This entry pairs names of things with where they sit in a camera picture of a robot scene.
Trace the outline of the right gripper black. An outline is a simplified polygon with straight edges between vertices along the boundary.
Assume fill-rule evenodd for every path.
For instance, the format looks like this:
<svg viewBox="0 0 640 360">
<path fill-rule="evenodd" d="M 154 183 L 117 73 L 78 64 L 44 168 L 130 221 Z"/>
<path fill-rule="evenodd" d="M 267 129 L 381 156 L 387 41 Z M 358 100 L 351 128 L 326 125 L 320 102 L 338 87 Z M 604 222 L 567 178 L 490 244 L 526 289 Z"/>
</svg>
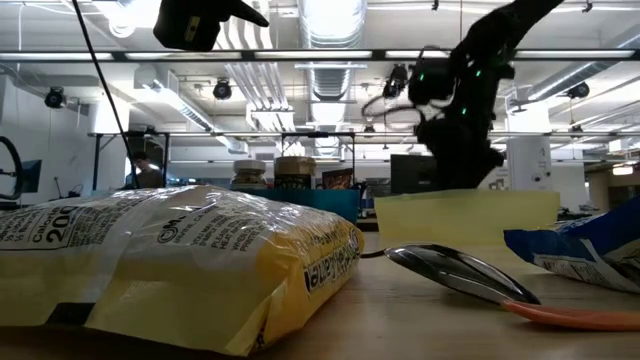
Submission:
<svg viewBox="0 0 640 360">
<path fill-rule="evenodd" d="M 479 120 L 438 115 L 427 118 L 420 114 L 415 135 L 435 159 L 435 184 L 439 190 L 475 189 L 490 172 L 503 165 L 504 155 L 488 139 L 495 119 L 494 113 Z"/>
</svg>

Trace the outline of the brown sauce sachet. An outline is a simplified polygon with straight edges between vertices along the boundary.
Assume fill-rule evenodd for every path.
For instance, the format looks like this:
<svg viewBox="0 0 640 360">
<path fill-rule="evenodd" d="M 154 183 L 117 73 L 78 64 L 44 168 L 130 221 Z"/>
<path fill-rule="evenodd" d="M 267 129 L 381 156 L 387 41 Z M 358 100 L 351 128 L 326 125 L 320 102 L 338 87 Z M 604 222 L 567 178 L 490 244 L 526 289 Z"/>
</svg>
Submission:
<svg viewBox="0 0 640 360">
<path fill-rule="evenodd" d="M 322 183 L 326 189 L 346 190 L 353 186 L 353 169 L 344 168 L 322 173 Z"/>
</svg>

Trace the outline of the white-lidded herb spice jar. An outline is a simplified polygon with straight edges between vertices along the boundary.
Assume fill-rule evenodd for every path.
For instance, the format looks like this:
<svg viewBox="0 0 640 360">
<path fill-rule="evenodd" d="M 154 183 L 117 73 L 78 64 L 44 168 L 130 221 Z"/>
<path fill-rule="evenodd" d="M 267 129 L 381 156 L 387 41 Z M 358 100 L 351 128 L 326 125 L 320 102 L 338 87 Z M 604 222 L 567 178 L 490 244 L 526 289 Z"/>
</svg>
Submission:
<svg viewBox="0 0 640 360">
<path fill-rule="evenodd" d="M 240 189 L 266 189 L 266 164 L 259 160 L 236 160 L 233 163 L 234 176 L 230 187 Z"/>
</svg>

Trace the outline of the black computer monitor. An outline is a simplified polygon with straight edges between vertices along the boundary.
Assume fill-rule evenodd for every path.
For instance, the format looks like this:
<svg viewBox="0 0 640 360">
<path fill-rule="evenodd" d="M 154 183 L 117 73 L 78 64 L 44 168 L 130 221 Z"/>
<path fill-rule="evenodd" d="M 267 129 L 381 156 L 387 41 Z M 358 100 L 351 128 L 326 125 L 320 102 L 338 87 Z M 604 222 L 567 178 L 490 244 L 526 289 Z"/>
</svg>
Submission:
<svg viewBox="0 0 640 360">
<path fill-rule="evenodd" d="M 412 194 L 436 191 L 437 166 L 431 156 L 392 154 L 391 192 Z"/>
</svg>

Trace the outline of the yellow plastic bin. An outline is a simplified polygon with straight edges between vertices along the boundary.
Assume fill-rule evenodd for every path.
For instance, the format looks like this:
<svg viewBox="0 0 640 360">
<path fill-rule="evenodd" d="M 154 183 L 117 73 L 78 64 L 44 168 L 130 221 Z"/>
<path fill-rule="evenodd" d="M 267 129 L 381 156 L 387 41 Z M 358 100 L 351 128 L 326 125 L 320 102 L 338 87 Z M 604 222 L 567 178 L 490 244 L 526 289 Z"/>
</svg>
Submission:
<svg viewBox="0 0 640 360">
<path fill-rule="evenodd" d="M 502 245 L 505 230 L 546 228 L 559 208 L 552 191 L 447 190 L 375 200 L 383 247 Z"/>
</svg>

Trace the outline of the black overhead crossbar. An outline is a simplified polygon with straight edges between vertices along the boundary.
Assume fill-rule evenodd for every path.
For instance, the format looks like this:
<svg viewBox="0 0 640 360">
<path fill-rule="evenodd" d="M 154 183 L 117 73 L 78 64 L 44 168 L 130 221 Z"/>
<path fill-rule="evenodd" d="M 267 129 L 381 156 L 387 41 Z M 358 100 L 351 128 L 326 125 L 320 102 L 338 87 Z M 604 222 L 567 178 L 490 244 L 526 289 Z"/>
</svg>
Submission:
<svg viewBox="0 0 640 360">
<path fill-rule="evenodd" d="M 85 63 L 100 62 L 409 62 L 418 57 L 444 59 L 445 49 L 372 50 L 224 50 L 212 52 L 6 52 L 1 63 Z M 524 49 L 515 53 L 516 61 L 640 61 L 640 49 Z"/>
</svg>

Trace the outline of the teal plastic bin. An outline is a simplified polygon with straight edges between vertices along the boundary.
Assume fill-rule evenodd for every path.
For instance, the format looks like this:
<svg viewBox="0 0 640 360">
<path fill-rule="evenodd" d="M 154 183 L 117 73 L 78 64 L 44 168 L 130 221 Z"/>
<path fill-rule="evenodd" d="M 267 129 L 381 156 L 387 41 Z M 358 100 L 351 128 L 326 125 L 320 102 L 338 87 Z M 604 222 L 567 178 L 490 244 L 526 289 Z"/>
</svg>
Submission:
<svg viewBox="0 0 640 360">
<path fill-rule="evenodd" d="M 245 193 L 332 212 L 356 224 L 360 193 L 358 190 L 244 189 Z"/>
</svg>

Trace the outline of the person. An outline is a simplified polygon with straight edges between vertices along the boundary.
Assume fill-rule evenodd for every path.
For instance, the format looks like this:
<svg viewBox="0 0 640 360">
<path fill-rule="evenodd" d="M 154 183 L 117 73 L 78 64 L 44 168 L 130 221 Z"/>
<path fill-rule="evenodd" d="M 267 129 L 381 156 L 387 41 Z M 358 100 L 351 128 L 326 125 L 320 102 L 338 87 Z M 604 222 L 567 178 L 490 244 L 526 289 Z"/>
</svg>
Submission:
<svg viewBox="0 0 640 360">
<path fill-rule="evenodd" d="M 133 154 L 133 161 L 139 172 L 136 174 L 137 183 L 129 180 L 123 187 L 123 190 L 131 189 L 151 189 L 162 188 L 164 186 L 162 173 L 154 169 L 151 165 L 148 155 L 143 151 Z"/>
</svg>

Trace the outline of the blue yellow ramen packet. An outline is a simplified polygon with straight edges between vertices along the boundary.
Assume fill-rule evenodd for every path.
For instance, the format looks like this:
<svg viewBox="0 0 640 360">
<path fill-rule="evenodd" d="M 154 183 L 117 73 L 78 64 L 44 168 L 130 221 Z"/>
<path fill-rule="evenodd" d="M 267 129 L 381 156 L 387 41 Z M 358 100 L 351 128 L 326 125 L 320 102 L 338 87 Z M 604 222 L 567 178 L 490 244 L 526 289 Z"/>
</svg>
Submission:
<svg viewBox="0 0 640 360">
<path fill-rule="evenodd" d="M 506 230 L 504 240 L 518 257 L 549 272 L 640 294 L 640 196 L 551 229 Z"/>
</svg>

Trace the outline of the small blue-screen monitor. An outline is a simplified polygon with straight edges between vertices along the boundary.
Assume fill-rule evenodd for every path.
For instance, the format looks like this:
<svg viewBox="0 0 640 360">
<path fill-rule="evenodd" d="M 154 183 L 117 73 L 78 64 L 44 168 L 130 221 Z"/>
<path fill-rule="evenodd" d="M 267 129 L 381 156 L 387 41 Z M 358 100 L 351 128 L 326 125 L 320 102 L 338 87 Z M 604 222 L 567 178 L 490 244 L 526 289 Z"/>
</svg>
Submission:
<svg viewBox="0 0 640 360">
<path fill-rule="evenodd" d="M 23 183 L 22 193 L 37 193 L 42 169 L 41 160 L 30 160 L 21 163 Z"/>
</svg>

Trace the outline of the yellow ramen noodle packet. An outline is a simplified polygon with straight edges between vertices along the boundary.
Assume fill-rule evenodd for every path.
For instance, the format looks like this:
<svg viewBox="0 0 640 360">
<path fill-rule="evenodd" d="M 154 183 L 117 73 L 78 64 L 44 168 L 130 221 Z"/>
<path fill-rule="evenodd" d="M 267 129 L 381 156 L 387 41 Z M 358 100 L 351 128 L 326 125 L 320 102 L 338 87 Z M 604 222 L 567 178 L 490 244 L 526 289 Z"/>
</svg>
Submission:
<svg viewBox="0 0 640 360">
<path fill-rule="evenodd" d="M 301 329 L 352 276 L 341 216 L 214 186 L 0 213 L 0 327 L 68 325 L 246 356 Z"/>
</svg>

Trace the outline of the black background table frame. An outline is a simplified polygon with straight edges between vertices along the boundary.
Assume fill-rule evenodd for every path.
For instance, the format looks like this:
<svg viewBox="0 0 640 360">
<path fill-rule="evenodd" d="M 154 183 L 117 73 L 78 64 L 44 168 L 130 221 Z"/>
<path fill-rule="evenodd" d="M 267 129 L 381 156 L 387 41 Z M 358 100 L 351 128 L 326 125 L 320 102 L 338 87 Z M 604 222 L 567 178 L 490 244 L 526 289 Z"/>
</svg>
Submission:
<svg viewBox="0 0 640 360">
<path fill-rule="evenodd" d="M 282 142 L 287 137 L 307 137 L 312 139 L 329 138 L 329 137 L 348 137 L 352 140 L 352 144 L 355 144 L 356 134 L 354 132 L 124 132 L 124 133 L 88 133 L 89 137 L 95 138 L 94 146 L 94 164 L 92 173 L 92 190 L 95 191 L 98 186 L 99 179 L 99 161 L 101 151 L 101 139 L 103 137 L 122 137 L 125 144 L 129 137 L 145 138 L 163 136 L 165 138 L 165 146 L 170 146 L 170 140 L 176 137 L 195 138 L 195 137 L 208 137 L 208 138 L 278 138 Z"/>
</svg>

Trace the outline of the silver ventilation duct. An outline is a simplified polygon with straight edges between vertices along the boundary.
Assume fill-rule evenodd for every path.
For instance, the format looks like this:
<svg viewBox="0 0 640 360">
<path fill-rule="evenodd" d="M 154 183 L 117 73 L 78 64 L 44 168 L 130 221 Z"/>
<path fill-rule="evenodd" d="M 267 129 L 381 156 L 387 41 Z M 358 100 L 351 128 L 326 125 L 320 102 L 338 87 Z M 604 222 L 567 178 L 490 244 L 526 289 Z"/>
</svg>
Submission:
<svg viewBox="0 0 640 360">
<path fill-rule="evenodd" d="M 302 44 L 311 49 L 356 49 L 361 45 L 367 0 L 297 0 Z M 321 132 L 344 120 L 354 71 L 344 63 L 318 63 L 307 72 L 310 117 Z"/>
</svg>

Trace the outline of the coral-handled silver spoon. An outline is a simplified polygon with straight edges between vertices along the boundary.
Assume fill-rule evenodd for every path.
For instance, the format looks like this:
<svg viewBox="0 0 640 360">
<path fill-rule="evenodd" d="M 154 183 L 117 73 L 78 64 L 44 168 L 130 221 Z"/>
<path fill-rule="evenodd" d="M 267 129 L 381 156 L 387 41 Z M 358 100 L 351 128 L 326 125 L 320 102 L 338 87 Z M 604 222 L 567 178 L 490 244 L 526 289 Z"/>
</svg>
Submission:
<svg viewBox="0 0 640 360">
<path fill-rule="evenodd" d="M 640 331 L 640 312 L 570 309 L 512 300 L 503 301 L 501 306 L 508 312 L 539 324 L 593 331 Z"/>
</svg>

